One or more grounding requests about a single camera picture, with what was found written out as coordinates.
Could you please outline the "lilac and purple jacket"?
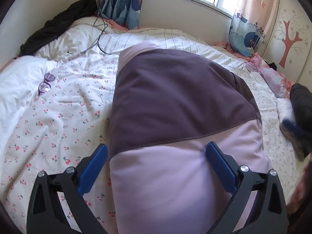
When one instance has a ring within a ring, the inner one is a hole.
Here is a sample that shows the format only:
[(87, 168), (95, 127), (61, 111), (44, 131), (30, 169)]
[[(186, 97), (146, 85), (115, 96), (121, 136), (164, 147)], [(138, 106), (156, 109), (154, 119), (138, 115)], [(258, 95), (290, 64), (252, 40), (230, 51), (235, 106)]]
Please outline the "lilac and purple jacket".
[(245, 81), (186, 51), (143, 42), (120, 53), (109, 161), (119, 233), (206, 233), (227, 193), (209, 142), (267, 173), (262, 121)]

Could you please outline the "white folded cloth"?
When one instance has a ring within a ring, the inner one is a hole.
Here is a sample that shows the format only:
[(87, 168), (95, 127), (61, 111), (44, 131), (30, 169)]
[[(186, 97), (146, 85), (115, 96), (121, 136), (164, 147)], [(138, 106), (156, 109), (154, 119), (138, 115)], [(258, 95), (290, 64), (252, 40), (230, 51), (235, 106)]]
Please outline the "white folded cloth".
[(293, 107), (290, 99), (277, 98), (277, 111), (280, 123), (282, 123), (284, 119), (287, 119), (292, 123), (296, 122), (295, 114), (293, 112)]

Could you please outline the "dark padded garment at right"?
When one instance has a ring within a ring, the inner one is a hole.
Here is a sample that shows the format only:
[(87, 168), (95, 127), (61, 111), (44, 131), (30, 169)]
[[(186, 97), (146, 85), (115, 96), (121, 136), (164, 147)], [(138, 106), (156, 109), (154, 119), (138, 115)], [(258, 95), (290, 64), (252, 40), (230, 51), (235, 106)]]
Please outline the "dark padded garment at right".
[(309, 89), (299, 83), (291, 86), (290, 101), (297, 124), (311, 133), (312, 95)]

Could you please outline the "pink floral pillow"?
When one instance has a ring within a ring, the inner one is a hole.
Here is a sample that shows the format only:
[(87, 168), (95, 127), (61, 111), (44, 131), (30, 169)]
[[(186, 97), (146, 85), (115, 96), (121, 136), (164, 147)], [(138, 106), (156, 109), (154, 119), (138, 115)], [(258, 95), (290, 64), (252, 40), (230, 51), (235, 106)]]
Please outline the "pink floral pillow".
[(249, 72), (257, 72), (277, 98), (289, 98), (293, 83), (285, 75), (271, 68), (257, 53), (246, 64)]

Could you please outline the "tree decorated wardrobe door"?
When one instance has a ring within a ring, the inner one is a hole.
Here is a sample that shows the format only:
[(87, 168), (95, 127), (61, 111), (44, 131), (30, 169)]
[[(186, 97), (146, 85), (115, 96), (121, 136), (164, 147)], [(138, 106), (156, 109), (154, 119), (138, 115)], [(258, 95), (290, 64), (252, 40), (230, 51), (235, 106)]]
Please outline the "tree decorated wardrobe door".
[(299, 0), (278, 0), (274, 26), (262, 58), (297, 82), (311, 47), (311, 20)]

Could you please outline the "cherry print bed sheet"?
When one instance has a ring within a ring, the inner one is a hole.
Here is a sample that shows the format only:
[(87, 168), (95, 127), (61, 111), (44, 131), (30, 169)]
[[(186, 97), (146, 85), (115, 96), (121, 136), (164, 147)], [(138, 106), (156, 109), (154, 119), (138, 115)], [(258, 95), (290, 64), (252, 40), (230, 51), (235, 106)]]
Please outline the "cherry print bed sheet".
[[(18, 230), (26, 233), (27, 208), (35, 176), (77, 165), (98, 146), (108, 143), (117, 57), (84, 55), (57, 62), (50, 92), (38, 93), (25, 108), (7, 141), (1, 141), (1, 202)], [(288, 201), (307, 161), (295, 157), (279, 128), (277, 99), (255, 72), (223, 66), (245, 80), (260, 109), (265, 155), (278, 170)], [(108, 233), (118, 233), (109, 165), (102, 169), (87, 205)]]

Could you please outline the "purple framed eyeglasses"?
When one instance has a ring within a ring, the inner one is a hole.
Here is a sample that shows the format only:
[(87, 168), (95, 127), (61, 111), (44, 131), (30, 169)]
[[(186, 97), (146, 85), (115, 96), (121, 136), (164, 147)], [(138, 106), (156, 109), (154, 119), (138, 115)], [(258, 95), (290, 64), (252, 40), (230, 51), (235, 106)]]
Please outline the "purple framed eyeglasses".
[(43, 81), (38, 86), (38, 95), (43, 95), (51, 89), (51, 83), (55, 81), (55, 76), (51, 73), (44, 75)]

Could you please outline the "right cartoon curtain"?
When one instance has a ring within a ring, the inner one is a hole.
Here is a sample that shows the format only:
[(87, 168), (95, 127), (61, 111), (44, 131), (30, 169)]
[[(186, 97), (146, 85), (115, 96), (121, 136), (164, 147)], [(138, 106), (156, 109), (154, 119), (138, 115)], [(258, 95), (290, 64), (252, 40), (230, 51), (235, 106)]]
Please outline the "right cartoon curtain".
[(275, 22), (278, 2), (238, 0), (229, 29), (229, 43), (235, 52), (251, 57), (261, 47)]

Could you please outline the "cartoon curtain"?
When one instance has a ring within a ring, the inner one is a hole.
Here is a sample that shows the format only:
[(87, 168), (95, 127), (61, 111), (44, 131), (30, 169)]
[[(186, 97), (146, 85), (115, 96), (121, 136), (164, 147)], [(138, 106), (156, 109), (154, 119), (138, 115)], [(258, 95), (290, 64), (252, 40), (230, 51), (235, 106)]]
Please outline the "cartoon curtain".
[(235, 52), (251, 57), (261, 47), (275, 22), (278, 2), (238, 0), (229, 29), (229, 43)]
[(139, 27), (143, 0), (102, 0), (98, 15), (129, 30)]

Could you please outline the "white pillow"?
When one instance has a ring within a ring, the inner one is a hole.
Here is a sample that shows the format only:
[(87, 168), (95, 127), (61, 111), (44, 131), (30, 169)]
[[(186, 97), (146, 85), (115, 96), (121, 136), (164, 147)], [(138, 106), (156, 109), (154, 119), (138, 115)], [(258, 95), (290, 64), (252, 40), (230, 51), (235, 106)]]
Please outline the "white pillow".
[(7, 141), (25, 108), (38, 92), (44, 75), (57, 66), (34, 56), (15, 59), (1, 73), (1, 141)]

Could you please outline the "white striped duvet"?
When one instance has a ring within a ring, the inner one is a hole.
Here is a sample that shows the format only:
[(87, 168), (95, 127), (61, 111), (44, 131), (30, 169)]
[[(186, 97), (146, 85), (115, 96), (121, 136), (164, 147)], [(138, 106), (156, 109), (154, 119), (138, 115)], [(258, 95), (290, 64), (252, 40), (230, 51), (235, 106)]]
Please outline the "white striped duvet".
[(118, 56), (122, 50), (145, 41), (151, 41), (162, 49), (198, 54), (223, 66), (236, 68), (250, 61), (249, 58), (229, 52), (223, 45), (209, 45), (181, 30), (144, 27), (124, 31), (113, 24), (101, 22), (94, 16), (74, 21), (66, 32), (42, 47), (35, 55), (55, 61), (92, 53)]

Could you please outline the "left cartoon curtain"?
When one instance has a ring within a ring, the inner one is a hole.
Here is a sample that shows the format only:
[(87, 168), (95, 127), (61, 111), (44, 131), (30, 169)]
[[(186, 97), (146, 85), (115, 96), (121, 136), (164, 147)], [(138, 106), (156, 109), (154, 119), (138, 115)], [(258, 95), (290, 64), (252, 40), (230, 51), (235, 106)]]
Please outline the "left cartoon curtain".
[(129, 30), (139, 27), (143, 0), (102, 0), (98, 15)]

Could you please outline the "black garment by wall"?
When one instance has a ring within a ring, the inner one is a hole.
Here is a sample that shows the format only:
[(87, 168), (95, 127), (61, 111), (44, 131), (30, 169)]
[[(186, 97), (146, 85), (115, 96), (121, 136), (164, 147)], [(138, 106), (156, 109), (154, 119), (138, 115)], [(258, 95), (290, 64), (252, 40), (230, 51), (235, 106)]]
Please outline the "black garment by wall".
[(20, 47), (19, 56), (32, 56), (39, 49), (57, 39), (74, 23), (74, 21), (90, 17), (97, 10), (96, 0), (79, 0), (71, 4), (65, 11), (53, 19), (46, 21), (43, 28), (32, 34)]

